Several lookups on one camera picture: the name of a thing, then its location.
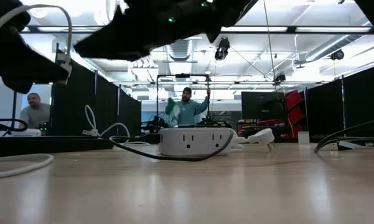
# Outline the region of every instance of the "man in teal shirt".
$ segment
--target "man in teal shirt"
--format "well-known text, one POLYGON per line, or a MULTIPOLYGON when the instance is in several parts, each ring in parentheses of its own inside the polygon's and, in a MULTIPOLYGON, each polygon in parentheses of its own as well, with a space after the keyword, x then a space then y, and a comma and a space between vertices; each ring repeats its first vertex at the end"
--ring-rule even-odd
MULTIPOLYGON (((203 101, 203 103, 198 103, 194 100, 191 100, 191 93, 192 90, 189 87, 185 87, 182 92, 182 101, 177 102, 176 104, 180 108, 179 114, 179 125, 188 125, 188 124, 195 124, 194 117, 200 113, 203 113, 207 106, 209 105, 209 98, 203 101)), ((210 96, 210 89, 207 89, 207 95, 210 96)), ((169 115, 171 113, 172 106, 169 104, 166 106, 166 114, 169 115)))

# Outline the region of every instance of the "man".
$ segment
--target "man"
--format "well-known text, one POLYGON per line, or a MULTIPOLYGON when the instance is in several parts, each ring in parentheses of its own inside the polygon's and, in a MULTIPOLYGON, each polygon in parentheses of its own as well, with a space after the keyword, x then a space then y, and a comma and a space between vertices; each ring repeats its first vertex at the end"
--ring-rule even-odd
MULTIPOLYGON (((180 108, 180 114, 179 114, 179 125, 180 124, 195 124, 194 117, 195 115, 198 115, 200 113, 203 113, 207 106, 209 105, 209 99, 206 97, 206 99, 203 101, 203 103, 195 102, 194 100, 191 100, 191 93, 192 90, 189 87, 185 87, 182 92, 182 101, 177 102, 177 105, 180 108)), ((207 95, 210 96, 210 89, 207 89, 207 95)), ((169 104, 166 106, 165 112, 167 115, 171 112, 171 107, 169 104)))
POLYGON ((30 93, 27 96, 28 107, 21 111, 21 120, 27 123, 28 128, 39 128, 39 124, 43 124, 50 120, 51 106, 40 102, 40 96, 37 93, 30 93))

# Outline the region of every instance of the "black partition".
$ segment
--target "black partition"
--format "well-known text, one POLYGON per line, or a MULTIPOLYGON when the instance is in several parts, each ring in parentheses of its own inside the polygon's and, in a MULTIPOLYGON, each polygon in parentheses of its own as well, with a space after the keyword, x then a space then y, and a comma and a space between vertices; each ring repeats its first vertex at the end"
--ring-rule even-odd
MULTIPOLYGON (((140 135, 141 130, 141 102, 135 100, 119 88, 119 115, 118 122, 129 129, 130 136, 140 135)), ((118 134, 126 136, 126 130, 119 127, 118 134)))
POLYGON ((85 116, 85 105, 95 104, 95 73, 71 61, 72 73, 67 85, 54 83, 48 135, 82 136, 91 130, 85 116))
MULTIPOLYGON (((115 124, 118 120, 118 88, 118 86, 102 76, 96 76, 95 105, 93 110, 97 129, 100 133, 112 124, 115 124)), ((110 137, 117 134, 118 128, 115 127, 106 132, 103 137, 110 137)))
POLYGON ((342 81, 307 91, 307 119, 311 136, 328 135, 344 128, 342 81))
MULTIPOLYGON (((345 78, 344 92, 348 128, 374 120, 374 67, 345 78)), ((374 136, 374 127, 351 135, 374 136)))

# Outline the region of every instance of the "teal shirt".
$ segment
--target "teal shirt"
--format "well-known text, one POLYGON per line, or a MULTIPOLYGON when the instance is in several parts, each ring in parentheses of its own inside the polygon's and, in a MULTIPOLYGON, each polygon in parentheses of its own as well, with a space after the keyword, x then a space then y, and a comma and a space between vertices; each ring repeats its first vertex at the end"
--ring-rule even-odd
MULTIPOLYGON (((203 113, 209 104, 206 98, 202 103, 198 103, 194 100, 189 100, 184 103, 179 101, 176 103, 180 107, 179 124, 195 124, 195 115, 203 113)), ((171 108, 169 105, 166 106, 166 114, 170 114, 171 108)))

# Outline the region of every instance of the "white cable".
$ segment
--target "white cable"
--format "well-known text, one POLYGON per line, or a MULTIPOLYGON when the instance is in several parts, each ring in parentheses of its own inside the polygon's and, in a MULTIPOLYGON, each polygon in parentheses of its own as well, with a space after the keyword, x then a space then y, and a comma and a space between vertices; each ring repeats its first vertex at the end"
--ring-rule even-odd
POLYGON ((91 107, 88 106, 88 105, 85 106, 85 114, 86 114, 86 118, 87 118, 87 121, 88 121, 88 123, 90 124, 90 126, 91 126, 93 129, 97 129, 97 125, 96 125, 96 122, 95 122, 95 115, 94 115, 94 112, 93 112, 93 110, 91 109, 91 107), (88 113, 87 113, 87 110, 90 112, 91 117, 93 118, 93 122, 90 121, 90 117, 89 117, 89 115, 88 115, 88 113))
MULTIPOLYGON (((94 112, 93 110, 91 109, 90 106, 86 105, 85 106, 85 114, 86 114, 86 118, 87 118, 87 121, 88 123, 90 124, 91 128, 93 128, 93 130, 91 131, 91 135, 92 136, 103 136, 105 133, 107 133, 109 130, 111 130, 112 128, 116 127, 116 126, 122 126, 125 130, 126 130, 126 133, 127 133, 127 136, 116 136, 116 137, 120 137, 120 138, 130 138, 130 132, 129 132, 129 129, 126 127, 126 125, 122 124, 122 123, 115 123, 115 124, 112 124, 109 128, 107 128, 105 131, 103 131, 101 134, 98 133, 98 130, 96 128, 96 120, 95 120, 95 115, 94 115, 94 112), (90 112, 91 114, 91 117, 93 118, 93 122, 90 120, 90 117, 88 115, 87 112, 90 112)), ((123 145, 144 145, 144 146, 150 146, 151 144, 147 143, 147 142, 129 142, 129 140, 127 140, 125 143, 123 143, 123 145)))
POLYGON ((0 178, 4 177, 11 177, 14 175, 19 175, 19 174, 25 174, 27 172, 40 169, 42 167, 45 167, 49 165, 54 157, 49 155, 49 154, 30 154, 30 155, 23 155, 23 156, 7 156, 7 157, 0 157, 0 162, 7 162, 7 161, 18 161, 18 160, 23 160, 23 159, 39 159, 41 157, 46 157, 46 160, 37 164, 33 164, 30 166, 25 166, 21 167, 18 169, 14 170, 9 170, 9 171, 2 171, 0 172, 0 178))
MULTIPOLYGON (((20 6, 20 7, 17 7, 15 9, 7 12, 4 16, 2 16, 0 18, 0 28, 5 23, 10 21, 13 17, 15 17, 16 15, 18 15, 22 12, 28 11, 29 9, 43 8, 43 7, 58 8, 65 14, 65 17, 67 18, 67 21, 68 21, 67 57, 65 58, 65 64, 61 65, 61 67, 66 69, 70 74, 70 71, 72 70, 72 67, 69 65, 69 63, 70 63, 70 50, 72 48, 72 46, 71 46, 71 44, 72 44, 72 21, 71 21, 71 18, 69 16, 68 12, 64 8, 62 8, 60 6, 53 6, 53 5, 47 5, 47 4, 36 4, 36 5, 33 5, 33 6, 20 6)), ((54 159, 54 157, 49 155, 49 154, 31 154, 31 155, 23 155, 23 156, 0 157, 0 162, 5 162, 5 161, 14 161, 14 160, 19 160, 19 159, 34 159, 34 158, 40 158, 42 156, 47 157, 47 159, 43 162, 33 164, 33 165, 30 165, 30 166, 0 172, 0 178, 10 177, 10 176, 19 175, 19 174, 24 174, 24 173, 30 172, 32 170, 40 169, 40 168, 45 167, 48 164, 50 164, 54 159)))
POLYGON ((36 5, 33 5, 33 6, 19 6, 9 12, 7 12, 7 14, 5 14, 4 16, 2 16, 0 18, 0 28, 5 24, 7 23, 8 21, 10 21, 14 16, 22 13, 22 12, 25 12, 25 11, 28 11, 29 9, 36 9, 36 8, 43 8, 43 7, 54 7, 54 8, 57 8, 57 9, 61 9, 61 11, 65 14, 66 18, 67 18, 67 21, 68 21, 68 49, 67 49, 67 55, 70 57, 70 49, 72 48, 71 44, 72 44, 72 21, 71 21, 71 18, 68 14, 68 12, 60 7, 60 6, 53 6, 53 5, 47 5, 47 4, 36 4, 36 5))

